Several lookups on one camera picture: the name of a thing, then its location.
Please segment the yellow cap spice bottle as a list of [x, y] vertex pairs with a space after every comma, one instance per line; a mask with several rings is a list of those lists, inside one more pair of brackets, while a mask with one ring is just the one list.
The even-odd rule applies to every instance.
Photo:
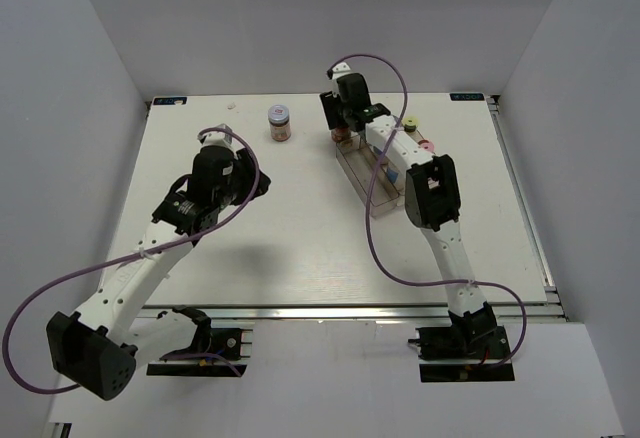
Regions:
[[415, 117], [408, 116], [402, 121], [403, 130], [406, 133], [415, 133], [418, 129], [419, 122]]

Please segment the silver lid pearl jar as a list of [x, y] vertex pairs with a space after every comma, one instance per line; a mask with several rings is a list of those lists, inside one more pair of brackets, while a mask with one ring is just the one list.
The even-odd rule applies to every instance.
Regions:
[[399, 171], [391, 162], [386, 165], [385, 174], [389, 182], [396, 186], [399, 180]]

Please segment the red label spice jar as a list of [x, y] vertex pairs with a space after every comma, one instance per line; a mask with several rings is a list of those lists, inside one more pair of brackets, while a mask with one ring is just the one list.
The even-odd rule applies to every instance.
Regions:
[[271, 138], [278, 142], [287, 141], [291, 137], [289, 109], [284, 105], [273, 105], [267, 117]]
[[341, 143], [349, 140], [351, 137], [351, 130], [348, 127], [337, 127], [331, 130], [331, 139], [335, 143]]

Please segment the pink cap spice bottle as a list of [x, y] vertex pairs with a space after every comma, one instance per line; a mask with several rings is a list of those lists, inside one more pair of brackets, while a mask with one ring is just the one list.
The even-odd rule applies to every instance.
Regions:
[[434, 153], [435, 152], [435, 146], [432, 142], [428, 141], [428, 140], [421, 140], [418, 142], [419, 146], [425, 150], [427, 150], [430, 153]]

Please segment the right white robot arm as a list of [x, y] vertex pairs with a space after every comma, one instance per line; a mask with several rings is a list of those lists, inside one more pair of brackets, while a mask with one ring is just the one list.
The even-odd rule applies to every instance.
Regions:
[[472, 357], [495, 334], [497, 321], [476, 281], [460, 230], [461, 197], [454, 161], [421, 147], [402, 120], [373, 103], [364, 76], [342, 62], [327, 72], [332, 89], [320, 95], [329, 130], [358, 134], [383, 164], [404, 175], [404, 210], [425, 237], [444, 286], [451, 325], [428, 345], [440, 357]]

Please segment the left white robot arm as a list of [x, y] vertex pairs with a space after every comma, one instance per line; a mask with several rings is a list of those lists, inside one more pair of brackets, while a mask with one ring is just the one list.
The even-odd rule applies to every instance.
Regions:
[[140, 367], [170, 355], [199, 357], [211, 347], [211, 320], [179, 305], [138, 329], [132, 324], [170, 271], [214, 229], [227, 207], [265, 194], [269, 178], [247, 149], [205, 145], [189, 174], [178, 178], [151, 215], [135, 259], [71, 315], [46, 326], [56, 371], [99, 398], [118, 396]]

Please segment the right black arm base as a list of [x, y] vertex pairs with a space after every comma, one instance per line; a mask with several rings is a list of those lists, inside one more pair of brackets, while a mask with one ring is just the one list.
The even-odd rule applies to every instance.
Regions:
[[453, 327], [423, 327], [407, 340], [418, 355], [422, 383], [513, 382], [515, 373], [505, 329], [466, 348], [454, 335]]

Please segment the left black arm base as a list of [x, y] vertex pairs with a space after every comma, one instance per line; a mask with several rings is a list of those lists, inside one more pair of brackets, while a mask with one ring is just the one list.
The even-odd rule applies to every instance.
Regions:
[[146, 375], [154, 377], [241, 378], [252, 350], [253, 330], [239, 325], [215, 324], [201, 310], [187, 306], [171, 309], [188, 318], [196, 327], [186, 348], [168, 353], [147, 365]]

